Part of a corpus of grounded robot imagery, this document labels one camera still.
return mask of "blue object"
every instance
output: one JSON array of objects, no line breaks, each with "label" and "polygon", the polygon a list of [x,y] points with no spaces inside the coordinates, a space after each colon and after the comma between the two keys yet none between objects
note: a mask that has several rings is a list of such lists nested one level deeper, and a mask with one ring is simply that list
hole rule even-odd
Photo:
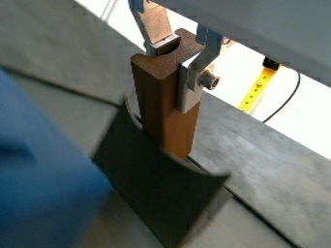
[{"label": "blue object", "polygon": [[111,190],[0,70],[0,247],[73,247]]}]

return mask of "screw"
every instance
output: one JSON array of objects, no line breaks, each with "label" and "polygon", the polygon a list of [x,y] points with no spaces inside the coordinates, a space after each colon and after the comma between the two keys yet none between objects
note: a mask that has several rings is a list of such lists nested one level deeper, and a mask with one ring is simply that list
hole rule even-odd
[{"label": "screw", "polygon": [[206,69],[201,74],[200,85],[204,85],[209,90],[214,90],[221,82],[221,77],[217,77],[214,73]]}]

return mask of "metal clamp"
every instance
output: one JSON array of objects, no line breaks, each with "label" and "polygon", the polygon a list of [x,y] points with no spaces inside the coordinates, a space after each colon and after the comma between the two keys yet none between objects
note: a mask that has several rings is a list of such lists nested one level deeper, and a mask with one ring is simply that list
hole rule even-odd
[{"label": "metal clamp", "polygon": [[[145,37],[146,54],[158,56],[173,51],[181,37],[173,33],[167,10],[149,0],[130,0],[130,8]],[[197,42],[202,51],[181,64],[177,107],[186,113],[201,102],[204,87],[213,90],[220,78],[206,69],[221,55],[224,36],[202,25],[197,29]]]},{"label": "metal clamp", "polygon": [[204,87],[213,90],[221,81],[206,69],[221,55],[224,36],[202,25],[197,28],[197,42],[204,50],[182,63],[180,78],[178,110],[186,113],[201,102]]}]

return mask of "wooden block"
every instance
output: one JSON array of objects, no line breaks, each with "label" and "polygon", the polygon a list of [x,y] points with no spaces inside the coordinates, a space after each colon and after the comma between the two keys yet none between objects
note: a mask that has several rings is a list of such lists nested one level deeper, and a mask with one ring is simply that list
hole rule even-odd
[{"label": "wooden block", "polygon": [[137,54],[131,64],[145,131],[166,151],[185,158],[192,150],[200,104],[188,113],[177,109],[180,68],[204,46],[185,29],[177,34],[182,40],[173,52],[162,56]]}]

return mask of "metal bracket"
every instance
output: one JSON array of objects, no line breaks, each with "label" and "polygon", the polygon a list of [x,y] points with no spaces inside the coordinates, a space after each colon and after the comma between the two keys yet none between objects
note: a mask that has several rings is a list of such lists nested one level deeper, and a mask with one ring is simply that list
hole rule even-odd
[{"label": "metal bracket", "polygon": [[201,102],[204,87],[213,90],[220,77],[206,69],[221,55],[224,36],[198,25],[197,42],[205,45],[204,50],[182,63],[180,78],[178,110],[186,113]]}]

